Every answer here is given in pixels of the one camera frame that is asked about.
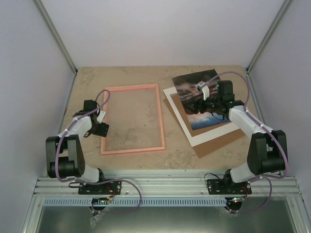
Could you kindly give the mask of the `sunset landscape photo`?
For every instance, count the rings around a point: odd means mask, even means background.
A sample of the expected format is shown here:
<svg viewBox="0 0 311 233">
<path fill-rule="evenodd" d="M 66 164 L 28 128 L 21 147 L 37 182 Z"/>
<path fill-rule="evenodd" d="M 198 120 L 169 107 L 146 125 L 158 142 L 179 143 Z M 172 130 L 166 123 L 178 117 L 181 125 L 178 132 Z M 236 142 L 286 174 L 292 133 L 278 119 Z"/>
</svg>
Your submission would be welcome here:
<svg viewBox="0 0 311 233">
<path fill-rule="evenodd" d="M 200 81 L 208 82 L 211 78 L 217 75 L 216 70 L 210 69 L 185 75 L 180 75 L 172 78 L 173 84 L 180 97 L 181 103 L 185 100 L 199 100 L 203 98 L 203 93 L 199 91 L 195 85 Z M 217 113 L 205 112 L 196 115 L 187 115 L 190 126 L 193 130 L 206 128 L 210 126 L 220 125 L 221 123 L 228 123 L 229 120 Z"/>
</svg>

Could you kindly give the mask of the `white mat board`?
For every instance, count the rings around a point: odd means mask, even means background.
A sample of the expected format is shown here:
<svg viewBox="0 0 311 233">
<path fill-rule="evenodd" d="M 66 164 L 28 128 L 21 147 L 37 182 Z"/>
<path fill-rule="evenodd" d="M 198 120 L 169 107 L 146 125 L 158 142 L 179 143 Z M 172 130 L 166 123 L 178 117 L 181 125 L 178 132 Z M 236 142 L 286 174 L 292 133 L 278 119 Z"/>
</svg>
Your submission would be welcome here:
<svg viewBox="0 0 311 233">
<path fill-rule="evenodd" d="M 185 133 L 185 136 L 187 137 L 187 139 L 188 139 L 188 141 L 192 147 L 200 145 L 200 144 L 205 143 L 207 141 L 216 139 L 220 136 L 223 136 L 225 134 L 231 133 L 231 132 L 239 129 L 239 127 L 235 123 L 231 122 L 231 123 L 225 124 L 223 126 L 220 126 L 216 129 L 212 129 L 210 131 L 207 131 L 205 133 L 202 133 L 202 134 L 199 134 L 196 136 L 191 136 L 185 122 L 183 121 L 183 119 L 182 119 L 179 111 L 177 110 L 177 107 L 176 107 L 176 105 L 175 105 L 175 103 L 171 97 L 172 94 L 177 93 L 176 88 L 175 87 L 167 88 L 167 89 L 164 89 L 163 92 L 164 92 L 175 116 L 177 117 L 177 121 L 179 122 L 182 130 Z"/>
</svg>

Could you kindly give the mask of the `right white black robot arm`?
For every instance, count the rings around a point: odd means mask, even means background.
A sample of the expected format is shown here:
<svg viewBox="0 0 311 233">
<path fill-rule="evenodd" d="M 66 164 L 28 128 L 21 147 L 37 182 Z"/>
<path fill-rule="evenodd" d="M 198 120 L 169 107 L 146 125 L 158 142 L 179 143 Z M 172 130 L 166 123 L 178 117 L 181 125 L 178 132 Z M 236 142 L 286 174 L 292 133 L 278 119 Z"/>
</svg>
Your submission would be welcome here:
<svg viewBox="0 0 311 233">
<path fill-rule="evenodd" d="M 287 139 L 282 130 L 275 131 L 259 121 L 247 109 L 246 104 L 236 100 L 231 81 L 217 83 L 217 95 L 212 97 L 207 83 L 195 86 L 200 94 L 186 102 L 193 114 L 209 112 L 221 115 L 235 123 L 250 138 L 247 161 L 229 169 L 222 178 L 226 193 L 234 194 L 239 189 L 261 178 L 276 178 L 275 172 L 288 169 Z"/>
</svg>

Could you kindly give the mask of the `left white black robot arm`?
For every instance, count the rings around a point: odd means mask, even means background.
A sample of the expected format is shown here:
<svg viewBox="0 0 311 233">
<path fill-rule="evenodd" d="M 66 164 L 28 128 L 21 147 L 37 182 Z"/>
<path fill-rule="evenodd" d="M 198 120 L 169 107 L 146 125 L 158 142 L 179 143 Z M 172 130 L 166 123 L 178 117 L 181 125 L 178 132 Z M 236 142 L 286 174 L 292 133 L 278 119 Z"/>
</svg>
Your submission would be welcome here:
<svg viewBox="0 0 311 233">
<path fill-rule="evenodd" d="M 106 181 L 99 168 L 86 165 L 81 140 L 90 135 L 106 137 L 109 125 L 103 122 L 105 111 L 94 100 L 84 101 L 83 109 L 75 113 L 70 125 L 57 136 L 46 139 L 47 173 L 50 178 L 90 182 L 90 189 L 100 194 Z"/>
</svg>

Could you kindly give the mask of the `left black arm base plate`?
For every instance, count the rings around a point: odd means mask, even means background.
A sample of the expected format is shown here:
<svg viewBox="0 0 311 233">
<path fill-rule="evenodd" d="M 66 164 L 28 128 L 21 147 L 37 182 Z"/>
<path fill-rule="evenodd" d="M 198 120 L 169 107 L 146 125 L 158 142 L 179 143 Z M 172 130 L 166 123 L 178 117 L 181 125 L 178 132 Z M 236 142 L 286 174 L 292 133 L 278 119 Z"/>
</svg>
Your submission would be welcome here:
<svg viewBox="0 0 311 233">
<path fill-rule="evenodd" d="M 101 185 L 90 185 L 90 184 L 81 184 L 79 185 L 78 194 L 79 195 L 108 195 L 114 196 L 121 193 L 122 182 L 112 182 L 111 180 L 108 183 Z"/>
</svg>

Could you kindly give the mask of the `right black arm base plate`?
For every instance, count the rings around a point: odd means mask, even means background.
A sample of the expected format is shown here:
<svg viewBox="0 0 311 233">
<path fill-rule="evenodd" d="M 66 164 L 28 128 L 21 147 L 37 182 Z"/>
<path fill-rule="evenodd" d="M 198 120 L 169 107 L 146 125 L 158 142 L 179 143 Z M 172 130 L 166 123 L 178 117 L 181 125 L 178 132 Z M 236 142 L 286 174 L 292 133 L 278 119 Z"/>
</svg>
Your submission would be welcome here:
<svg viewBox="0 0 311 233">
<path fill-rule="evenodd" d="M 252 194 L 251 186 L 248 182 L 233 183 L 233 182 L 225 182 L 222 179 L 207 179 L 206 184 L 208 193 L 210 195 Z"/>
</svg>

